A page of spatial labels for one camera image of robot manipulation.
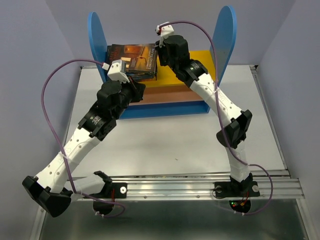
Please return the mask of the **Three Days to See book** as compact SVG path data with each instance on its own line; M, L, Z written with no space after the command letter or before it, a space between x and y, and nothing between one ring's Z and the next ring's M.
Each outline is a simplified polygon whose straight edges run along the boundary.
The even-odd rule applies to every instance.
M153 82L157 80L156 75L132 75L131 78L136 82Z

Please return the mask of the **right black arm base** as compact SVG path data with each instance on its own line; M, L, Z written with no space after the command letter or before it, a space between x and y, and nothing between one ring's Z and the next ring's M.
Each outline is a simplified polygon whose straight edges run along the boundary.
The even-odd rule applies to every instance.
M230 181L216 181L213 185L212 196L218 200L228 199L230 210L240 214L248 214L252 206L250 198L261 195L256 181L250 182L245 190Z

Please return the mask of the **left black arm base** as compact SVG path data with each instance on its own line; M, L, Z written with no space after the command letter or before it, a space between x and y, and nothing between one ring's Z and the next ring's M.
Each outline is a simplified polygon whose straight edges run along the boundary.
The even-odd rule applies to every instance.
M101 218L119 217L125 213L126 207L117 200L127 198L126 182L106 183L99 193L85 194L84 198L93 200L93 211Z

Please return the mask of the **Tale of Two Cities book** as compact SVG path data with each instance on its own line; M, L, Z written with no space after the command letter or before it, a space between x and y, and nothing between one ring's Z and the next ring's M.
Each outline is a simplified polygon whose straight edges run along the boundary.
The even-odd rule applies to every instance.
M158 71L126 70L125 73L129 76L156 76Z

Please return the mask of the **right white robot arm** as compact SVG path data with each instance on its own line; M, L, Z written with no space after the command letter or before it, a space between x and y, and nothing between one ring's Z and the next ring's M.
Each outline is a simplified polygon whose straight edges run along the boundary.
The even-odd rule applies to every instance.
M161 37L156 42L161 66L168 66L175 76L196 93L218 116L219 143L226 149L230 165L230 189L235 195L248 190L253 176L245 152L246 132L252 120L249 110L242 110L224 94L205 66L190 57L188 42L181 35Z

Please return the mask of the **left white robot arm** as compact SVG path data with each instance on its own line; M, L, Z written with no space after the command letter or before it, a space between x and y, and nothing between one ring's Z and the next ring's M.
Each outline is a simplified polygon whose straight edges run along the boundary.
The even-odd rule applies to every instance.
M53 218L60 216L72 202L83 197L125 198L121 186L102 171L71 181L69 176L85 156L116 127L117 120L131 103L143 100L146 86L129 81L109 80L97 92L97 100L56 157L35 176L27 176L22 185L30 197Z

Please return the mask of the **Edward Tulane book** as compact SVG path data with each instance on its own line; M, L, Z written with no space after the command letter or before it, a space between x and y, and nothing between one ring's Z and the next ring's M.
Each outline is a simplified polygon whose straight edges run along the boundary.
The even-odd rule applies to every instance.
M126 70L155 71L158 53L155 43L147 44L112 44L107 47L107 61L125 61Z

